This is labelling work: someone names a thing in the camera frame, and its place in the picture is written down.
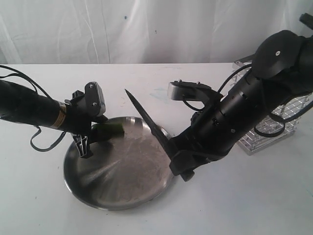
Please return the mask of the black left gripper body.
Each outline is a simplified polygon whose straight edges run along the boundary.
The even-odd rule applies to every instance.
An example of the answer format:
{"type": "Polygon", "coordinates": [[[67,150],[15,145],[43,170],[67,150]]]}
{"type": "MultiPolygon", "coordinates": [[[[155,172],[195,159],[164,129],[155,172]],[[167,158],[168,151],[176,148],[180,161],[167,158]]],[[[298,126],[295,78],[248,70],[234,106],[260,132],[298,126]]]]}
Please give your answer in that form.
{"type": "Polygon", "coordinates": [[[72,134],[88,136],[91,132],[91,124],[104,123],[108,120],[103,115],[92,117],[87,113],[85,92],[75,91],[71,100],[66,100],[67,117],[64,123],[66,130],[72,134]]]}

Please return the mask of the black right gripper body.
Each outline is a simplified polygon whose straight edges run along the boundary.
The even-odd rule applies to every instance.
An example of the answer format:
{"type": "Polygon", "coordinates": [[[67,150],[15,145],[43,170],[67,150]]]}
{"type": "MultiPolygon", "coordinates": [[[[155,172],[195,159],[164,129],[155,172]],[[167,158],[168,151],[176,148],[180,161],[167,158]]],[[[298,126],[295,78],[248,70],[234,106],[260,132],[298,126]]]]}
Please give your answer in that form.
{"type": "Polygon", "coordinates": [[[235,144],[234,121],[232,112],[195,112],[191,125],[169,140],[172,173],[194,175],[199,166],[225,157],[235,144]]]}

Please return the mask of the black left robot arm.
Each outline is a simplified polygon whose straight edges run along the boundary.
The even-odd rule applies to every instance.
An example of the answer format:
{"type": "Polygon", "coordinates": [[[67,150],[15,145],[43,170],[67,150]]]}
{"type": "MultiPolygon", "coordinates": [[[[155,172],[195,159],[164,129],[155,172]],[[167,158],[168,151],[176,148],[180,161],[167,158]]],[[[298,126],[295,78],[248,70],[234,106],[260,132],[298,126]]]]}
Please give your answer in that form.
{"type": "Polygon", "coordinates": [[[91,143],[113,137],[112,127],[106,124],[105,110],[103,93],[97,82],[87,83],[83,92],[74,92],[72,99],[64,102],[13,82],[0,83],[1,119],[70,133],[82,158],[92,156],[91,143]]]}

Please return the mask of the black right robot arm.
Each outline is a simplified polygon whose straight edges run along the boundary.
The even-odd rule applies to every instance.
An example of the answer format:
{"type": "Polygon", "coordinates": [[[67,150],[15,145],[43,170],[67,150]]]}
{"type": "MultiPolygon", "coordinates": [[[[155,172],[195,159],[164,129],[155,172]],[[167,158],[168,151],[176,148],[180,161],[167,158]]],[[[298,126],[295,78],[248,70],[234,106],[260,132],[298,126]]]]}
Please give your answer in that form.
{"type": "Polygon", "coordinates": [[[226,156],[233,145],[278,106],[313,91],[313,39],[289,30],[261,43],[250,69],[226,96],[204,84],[173,81],[172,100],[201,101],[191,125],[171,139],[174,175],[186,177],[226,156]]]}

